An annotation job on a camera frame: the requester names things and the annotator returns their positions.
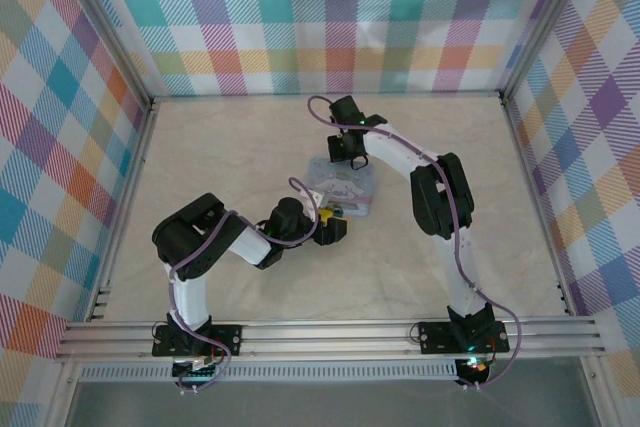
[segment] plaid wall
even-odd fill
[[[77,0],[0,0],[0,426],[81,320],[142,108]]]
[[[102,1],[178,96],[496,90],[545,0]]]
[[[571,295],[640,422],[640,0],[570,0],[515,100]]]

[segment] beige floor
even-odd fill
[[[359,96],[366,114],[462,159],[475,198],[475,249],[485,291],[518,314],[562,315],[551,259],[495,98]],[[322,102],[317,108],[328,116]],[[302,97],[221,98],[160,107],[114,277],[107,320],[158,320],[167,279],[151,243],[166,216],[205,192],[259,221],[284,196],[289,176],[326,155],[332,129]],[[351,218],[339,244],[306,244],[259,271],[225,254],[210,271],[214,319],[385,319],[446,316],[442,265],[417,227],[408,183],[373,160],[371,212]]]

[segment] purple cable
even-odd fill
[[[184,330],[186,333],[188,333],[192,337],[195,337],[196,339],[200,340],[201,342],[205,342],[205,343],[211,344],[214,347],[217,347],[217,348],[221,349],[225,354],[225,362],[224,362],[224,364],[222,365],[222,367],[220,369],[216,369],[215,375],[210,380],[208,380],[207,382],[202,384],[200,387],[193,386],[191,392],[193,392],[194,394],[197,394],[198,392],[200,392],[200,391],[206,389],[207,387],[210,387],[211,385],[213,385],[215,383],[215,381],[218,379],[218,377],[220,375],[222,375],[224,373],[224,371],[229,368],[229,364],[231,364],[231,351],[223,343],[218,342],[217,340],[209,339],[208,337],[205,337],[204,335],[198,334],[197,332],[192,330],[187,325],[187,323],[184,321],[184,319],[180,315],[180,312],[178,311],[178,306],[176,304],[175,291],[174,291],[174,288],[173,288],[173,284],[175,282],[176,273],[178,272],[178,270],[182,269],[187,264],[189,264],[191,261],[193,261],[194,259],[199,257],[211,245],[211,243],[215,240],[215,238],[220,233],[220,230],[222,229],[222,226],[224,225],[224,223],[232,215],[236,215],[240,220],[242,220],[242,222],[244,222],[248,227],[250,227],[255,232],[257,232],[262,238],[264,238],[265,240],[267,240],[269,242],[272,242],[274,244],[293,247],[293,246],[297,246],[297,245],[305,242],[306,240],[310,239],[311,236],[313,235],[313,233],[318,228],[318,222],[319,222],[319,218],[320,218],[320,215],[318,214],[318,205],[316,204],[316,201],[314,200],[313,195],[311,194],[311,191],[309,190],[309,188],[307,188],[306,185],[304,185],[302,182],[300,182],[300,180],[296,179],[295,177],[289,177],[289,185],[291,186],[292,189],[294,189],[294,190],[296,190],[298,192],[300,192],[302,190],[307,195],[307,197],[310,199],[311,205],[313,206],[313,212],[314,212],[314,217],[315,217],[315,219],[313,220],[313,227],[311,228],[311,230],[307,234],[302,236],[300,239],[288,241],[288,240],[280,240],[280,239],[274,239],[273,237],[269,237],[267,234],[265,234],[264,232],[259,230],[249,220],[247,220],[246,218],[242,217],[241,215],[238,215],[238,213],[236,211],[229,210],[229,211],[225,212],[225,214],[220,219],[220,222],[218,222],[218,224],[211,231],[211,233],[209,234],[207,239],[202,243],[202,245],[200,247],[198,247],[196,250],[194,250],[191,254],[186,256],[184,259],[182,259],[180,262],[178,262],[176,265],[174,265],[171,268],[171,270],[169,270],[169,304],[171,305],[173,318],[175,319],[176,323],[178,324],[178,326],[182,330]],[[181,391],[183,393],[186,392],[184,386],[182,385],[182,378],[181,377],[178,378],[178,385],[179,385],[179,387],[180,387],[180,389],[181,389]]]
[[[520,346],[522,345],[522,325],[520,323],[520,319],[518,318],[518,316],[511,309],[509,309],[509,308],[505,307],[504,305],[501,305],[501,304],[495,302],[494,300],[490,299],[489,297],[487,297],[484,294],[484,292],[482,292],[481,290],[479,290],[476,287],[475,283],[473,283],[471,281],[471,279],[469,279],[469,277],[467,277],[467,274],[464,272],[464,269],[462,268],[462,262],[460,261],[460,222],[458,220],[458,209],[456,208],[456,203],[455,203],[455,200],[453,198],[453,190],[451,189],[451,185],[449,184],[449,179],[447,179],[447,176],[446,176],[444,170],[442,169],[442,167],[440,167],[440,165],[436,162],[435,159],[432,159],[431,157],[429,157],[427,154],[422,152],[419,148],[414,146],[411,142],[403,139],[402,137],[400,137],[400,136],[398,136],[398,135],[396,135],[396,134],[394,134],[392,132],[387,132],[386,130],[376,129],[375,127],[369,127],[369,126],[366,126],[366,125],[337,124],[337,123],[328,121],[326,119],[323,119],[318,114],[316,114],[314,112],[313,108],[311,107],[311,103],[315,99],[324,100],[325,102],[327,102],[329,104],[332,104],[333,102],[331,102],[331,100],[329,100],[328,98],[326,98],[326,97],[324,97],[322,95],[312,95],[311,97],[309,97],[309,99],[307,100],[307,109],[309,110],[309,113],[313,116],[313,118],[316,119],[317,121],[319,121],[319,122],[321,122],[321,123],[323,123],[325,125],[328,125],[330,127],[339,128],[339,129],[343,129],[343,130],[349,130],[349,129],[351,129],[351,130],[366,130],[366,131],[369,131],[369,132],[374,132],[376,134],[385,135],[385,136],[395,140],[396,142],[400,143],[401,145],[405,146],[411,152],[417,154],[420,158],[422,158],[422,159],[426,160],[427,162],[429,162],[431,165],[433,165],[433,167],[438,172],[438,175],[440,176],[440,179],[442,179],[442,183],[444,184],[445,192],[447,193],[447,200],[449,201],[449,205],[451,206],[451,217],[453,218],[453,233],[454,233],[453,256],[454,256],[455,261],[456,261],[456,266],[458,268],[458,273],[464,279],[464,281],[469,285],[469,287],[471,289],[473,289],[474,292],[476,292],[478,294],[478,296],[481,299],[483,299],[485,302],[488,302],[489,304],[493,305],[497,309],[500,309],[500,310],[506,312],[509,316],[511,316],[513,318],[514,323],[516,324],[517,340],[516,340],[515,349],[513,351],[513,355],[507,361],[507,364],[505,365],[504,369],[502,369],[502,372],[500,372],[495,378],[485,382],[482,385],[483,386],[489,386],[491,384],[494,384],[499,379],[501,379],[502,376],[504,376],[507,373],[507,371],[511,368],[511,366],[515,362],[516,357],[518,356],[518,352],[520,351]]]

